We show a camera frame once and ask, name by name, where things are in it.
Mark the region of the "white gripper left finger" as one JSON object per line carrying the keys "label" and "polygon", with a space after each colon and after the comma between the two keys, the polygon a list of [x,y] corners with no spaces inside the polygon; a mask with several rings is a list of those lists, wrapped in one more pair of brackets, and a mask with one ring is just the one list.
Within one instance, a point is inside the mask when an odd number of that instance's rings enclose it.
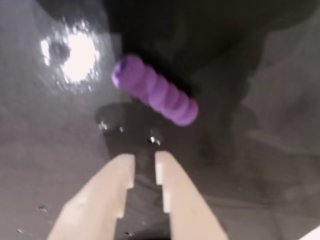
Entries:
{"label": "white gripper left finger", "polygon": [[47,238],[113,240],[134,178],[134,155],[120,154],[110,160],[65,203]]}

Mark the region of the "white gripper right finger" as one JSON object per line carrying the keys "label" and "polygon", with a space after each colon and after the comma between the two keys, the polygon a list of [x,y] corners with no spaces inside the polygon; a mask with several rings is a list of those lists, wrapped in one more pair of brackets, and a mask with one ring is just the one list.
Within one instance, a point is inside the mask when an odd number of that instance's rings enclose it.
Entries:
{"label": "white gripper right finger", "polygon": [[227,240],[216,215],[177,159],[155,153],[156,184],[162,186],[163,212],[169,215],[172,240]]}

